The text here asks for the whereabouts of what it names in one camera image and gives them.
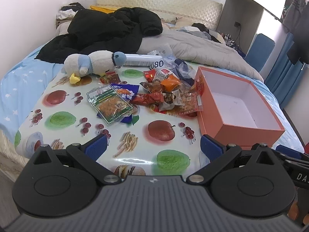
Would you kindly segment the person's right hand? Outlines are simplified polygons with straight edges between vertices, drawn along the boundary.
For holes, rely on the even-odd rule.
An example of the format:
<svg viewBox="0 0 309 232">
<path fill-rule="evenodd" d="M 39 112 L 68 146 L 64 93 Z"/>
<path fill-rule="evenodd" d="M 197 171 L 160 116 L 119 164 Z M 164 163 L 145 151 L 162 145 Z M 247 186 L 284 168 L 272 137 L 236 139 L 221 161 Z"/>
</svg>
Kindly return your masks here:
<svg viewBox="0 0 309 232">
<path fill-rule="evenodd" d="M 308 190 L 297 188 L 295 200 L 288 212 L 288 217 L 299 225 L 308 225 Z"/>
</svg>

